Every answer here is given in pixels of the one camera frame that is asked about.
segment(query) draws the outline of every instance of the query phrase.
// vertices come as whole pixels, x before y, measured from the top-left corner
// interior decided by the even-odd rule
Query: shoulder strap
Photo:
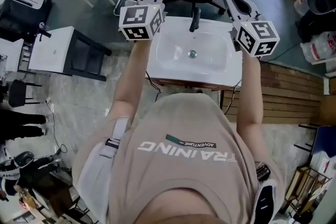
[[[274,218],[277,213],[275,211],[276,188],[277,182],[274,179],[268,179],[260,184],[250,224],[268,224]]]
[[[76,189],[87,207],[105,224],[109,207],[109,187],[114,156],[127,130],[129,118],[117,119],[112,137],[96,145],[80,173]]]

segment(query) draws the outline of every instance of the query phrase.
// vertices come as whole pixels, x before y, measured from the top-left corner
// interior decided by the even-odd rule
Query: person's leg
[[[42,129],[37,126],[12,126],[10,132],[3,132],[1,134],[1,139],[3,140],[14,140],[15,138],[21,137],[36,137],[43,136]]]
[[[10,110],[0,110],[0,119],[2,122],[15,125],[25,124],[44,124],[46,123],[46,117],[43,115],[23,114]]]

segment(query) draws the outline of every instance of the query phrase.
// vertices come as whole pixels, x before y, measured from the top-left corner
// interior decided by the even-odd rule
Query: white shoe
[[[49,122],[49,117],[48,117],[48,115],[46,115],[44,117],[46,118],[46,123],[44,123],[44,124],[47,124]]]
[[[42,130],[43,136],[46,136],[47,135],[47,130],[44,129],[43,127],[41,127],[41,130]]]

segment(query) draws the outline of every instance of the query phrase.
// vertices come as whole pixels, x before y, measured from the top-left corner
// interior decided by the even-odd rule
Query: drain
[[[195,50],[190,50],[190,51],[188,52],[188,56],[189,56],[189,58],[191,58],[191,59],[195,59],[195,58],[197,57],[197,52],[196,52]]]

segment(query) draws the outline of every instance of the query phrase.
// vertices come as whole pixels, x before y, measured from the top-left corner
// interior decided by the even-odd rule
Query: beige t-shirt
[[[75,185],[91,150],[111,137],[114,124],[106,119],[80,149],[73,165]],[[285,187],[277,165],[271,158],[253,159],[210,97],[164,97],[121,140],[113,163],[107,223],[134,223],[155,196],[174,188],[199,192],[228,224],[249,223],[259,187],[255,162],[260,161],[278,183],[278,210]]]

